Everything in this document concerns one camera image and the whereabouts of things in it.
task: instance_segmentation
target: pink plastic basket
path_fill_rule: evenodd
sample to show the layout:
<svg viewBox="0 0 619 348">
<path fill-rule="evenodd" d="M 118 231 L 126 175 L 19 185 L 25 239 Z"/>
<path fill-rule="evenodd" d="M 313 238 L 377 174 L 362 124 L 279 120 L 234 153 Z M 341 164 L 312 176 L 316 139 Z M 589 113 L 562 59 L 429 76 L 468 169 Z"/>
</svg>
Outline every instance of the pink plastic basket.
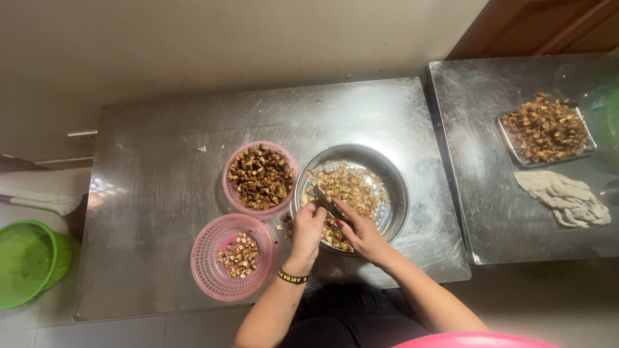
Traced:
<svg viewBox="0 0 619 348">
<path fill-rule="evenodd" d="M 292 184 L 292 190 L 290 190 L 288 196 L 286 196 L 286 198 L 280 204 L 274 206 L 273 208 L 262 211 L 262 210 L 255 210 L 255 209 L 250 209 L 250 208 L 245 207 L 243 203 L 241 203 L 241 200 L 239 199 L 238 192 L 236 192 L 234 188 L 232 188 L 232 182 L 228 180 L 228 172 L 230 170 L 230 165 L 232 164 L 232 161 L 235 159 L 235 157 L 240 152 L 245 151 L 249 149 L 250 147 L 260 146 L 260 144 L 265 144 L 270 149 L 281 151 L 284 154 L 284 156 L 288 157 L 290 161 L 289 163 L 290 168 L 292 168 L 295 174 L 295 178 L 299 177 L 299 168 L 297 166 L 297 161 L 295 161 L 295 158 L 292 157 L 292 154 L 288 150 L 284 149 L 284 147 L 281 146 L 280 144 L 276 144 L 274 142 L 254 141 L 254 142 L 250 142 L 247 145 L 243 145 L 239 147 L 236 151 L 232 153 L 230 158 L 226 161 L 226 165 L 223 167 L 222 184 L 223 184 L 223 192 L 226 194 L 226 198 L 228 198 L 228 201 L 230 202 L 230 204 L 232 204 L 232 206 L 234 206 L 235 208 L 237 208 L 240 212 L 244 214 L 263 217 L 263 216 L 275 214 L 276 212 L 288 207 L 288 204 L 290 203 L 290 200 L 292 199 L 293 193 L 295 192 L 295 186 L 297 185 L 297 181 L 296 179 L 294 180 L 294 183 Z"/>
<path fill-rule="evenodd" d="M 256 270 L 244 279 L 230 278 L 215 255 L 243 232 L 258 245 Z M 274 253 L 274 239 L 258 219 L 243 214 L 223 215 L 211 221 L 198 234 L 191 250 L 191 272 L 200 289 L 208 296 L 226 302 L 239 301 L 262 287 L 271 273 Z"/>
</svg>

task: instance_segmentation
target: metal tray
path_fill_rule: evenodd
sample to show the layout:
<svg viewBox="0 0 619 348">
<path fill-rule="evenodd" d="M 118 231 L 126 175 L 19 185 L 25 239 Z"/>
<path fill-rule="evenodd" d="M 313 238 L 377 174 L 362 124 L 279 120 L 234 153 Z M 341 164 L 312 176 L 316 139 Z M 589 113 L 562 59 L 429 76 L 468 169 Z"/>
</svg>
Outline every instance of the metal tray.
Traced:
<svg viewBox="0 0 619 348">
<path fill-rule="evenodd" d="M 296 214 L 301 209 L 301 199 L 305 194 L 305 189 L 311 188 L 312 180 L 307 175 L 308 170 L 335 168 L 342 163 L 343 159 L 347 161 L 348 166 L 370 169 L 375 174 L 386 178 L 383 180 L 383 189 L 387 192 L 388 202 L 379 203 L 377 213 L 374 216 L 376 217 L 376 226 L 387 242 L 391 244 L 400 234 L 406 222 L 409 210 L 409 191 L 404 175 L 396 165 L 380 152 L 364 145 L 339 144 L 330 146 L 314 155 L 301 170 L 297 179 L 294 198 L 291 202 L 293 213 Z M 331 163 L 323 164 L 327 160 L 330 160 Z M 378 212 L 381 213 L 381 218 L 378 218 Z M 326 241 L 321 241 L 321 246 L 337 254 L 357 255 L 354 251 L 336 248 Z"/>
<path fill-rule="evenodd" d="M 514 155 L 514 158 L 518 161 L 518 163 L 520 163 L 524 167 L 535 168 L 535 167 L 543 167 L 545 165 L 551 165 L 551 164 L 555 164 L 555 163 L 562 163 L 562 162 L 565 162 L 565 161 L 569 161 L 569 160 L 573 160 L 573 159 L 578 159 L 580 157 L 591 155 L 597 149 L 597 145 L 595 144 L 595 141 L 593 141 L 593 137 L 591 136 L 591 133 L 589 132 L 589 128 L 587 127 L 587 124 L 585 123 L 584 129 L 587 131 L 587 139 L 589 140 L 589 142 L 585 146 L 583 146 L 582 149 L 576 150 L 576 154 L 575 155 L 572 155 L 571 157 L 568 157 L 568 158 L 565 158 L 565 159 L 562 159 L 562 160 L 556 160 L 556 161 L 550 162 L 550 163 L 543 162 L 543 161 L 539 161 L 539 162 L 536 163 L 535 161 L 533 161 L 531 159 L 528 159 L 524 155 L 519 155 L 516 152 L 516 149 L 514 148 L 514 144 L 512 144 L 511 141 L 509 140 L 508 132 L 505 129 L 505 127 L 503 127 L 503 123 L 501 122 L 501 116 L 503 116 L 505 114 L 514 113 L 516 111 L 518 111 L 518 110 L 511 110 L 511 111 L 506 111 L 504 113 L 501 113 L 500 115 L 498 115 L 496 117 L 496 124 L 501 129 L 501 132 L 503 133 L 503 137 L 505 138 L 505 141 L 507 142 L 507 145 L 511 149 L 511 154 Z M 578 110 L 578 108 L 576 108 L 576 114 L 578 115 L 578 117 L 580 117 L 581 120 L 585 121 L 585 119 L 582 118 L 582 114 L 581 114 L 580 110 Z"/>
</svg>

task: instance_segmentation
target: woman's right hand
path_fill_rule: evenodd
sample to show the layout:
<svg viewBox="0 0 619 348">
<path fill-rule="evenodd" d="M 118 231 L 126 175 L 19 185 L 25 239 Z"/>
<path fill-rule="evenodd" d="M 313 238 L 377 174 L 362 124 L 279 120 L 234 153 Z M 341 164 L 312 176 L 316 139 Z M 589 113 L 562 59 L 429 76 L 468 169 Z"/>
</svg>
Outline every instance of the woman's right hand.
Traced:
<svg viewBox="0 0 619 348">
<path fill-rule="evenodd" d="M 354 224 L 357 234 L 353 232 L 346 222 L 341 220 L 335 221 L 342 234 L 361 256 L 375 266 L 382 267 L 389 258 L 393 257 L 394 254 L 398 254 L 398 251 L 387 243 L 373 220 L 360 216 L 354 208 L 335 196 L 331 196 L 331 200 Z"/>
</svg>

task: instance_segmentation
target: stainless steel bowl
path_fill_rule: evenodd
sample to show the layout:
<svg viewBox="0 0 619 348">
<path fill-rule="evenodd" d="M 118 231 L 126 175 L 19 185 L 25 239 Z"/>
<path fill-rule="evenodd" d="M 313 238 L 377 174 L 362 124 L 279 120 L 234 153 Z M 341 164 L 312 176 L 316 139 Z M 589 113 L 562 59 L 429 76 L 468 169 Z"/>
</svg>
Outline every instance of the stainless steel bowl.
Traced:
<svg viewBox="0 0 619 348">
<path fill-rule="evenodd" d="M 341 160 L 346 160 L 347 166 L 366 168 L 384 178 L 383 189 L 387 192 L 387 202 L 378 205 L 374 220 L 387 242 L 391 244 L 400 234 L 406 222 L 407 212 L 409 211 L 409 191 L 402 172 L 387 157 L 371 147 L 360 144 L 338 144 L 314 155 L 300 171 L 297 179 L 291 204 L 293 213 L 301 209 L 301 199 L 305 194 L 305 189 L 311 187 L 311 180 L 307 174 L 309 170 L 334 168 L 341 163 Z M 354 251 L 336 248 L 326 241 L 322 241 L 321 246 L 338 254 L 357 255 Z"/>
</svg>

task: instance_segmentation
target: green bucket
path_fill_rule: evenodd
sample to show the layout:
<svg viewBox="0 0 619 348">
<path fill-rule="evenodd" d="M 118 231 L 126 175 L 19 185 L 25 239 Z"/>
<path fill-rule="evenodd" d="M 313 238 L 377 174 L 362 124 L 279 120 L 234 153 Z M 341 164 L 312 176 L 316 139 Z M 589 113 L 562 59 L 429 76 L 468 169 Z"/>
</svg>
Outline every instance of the green bucket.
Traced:
<svg viewBox="0 0 619 348">
<path fill-rule="evenodd" d="M 39 221 L 0 229 L 0 310 L 21 306 L 54 286 L 71 264 L 69 240 Z"/>
</svg>

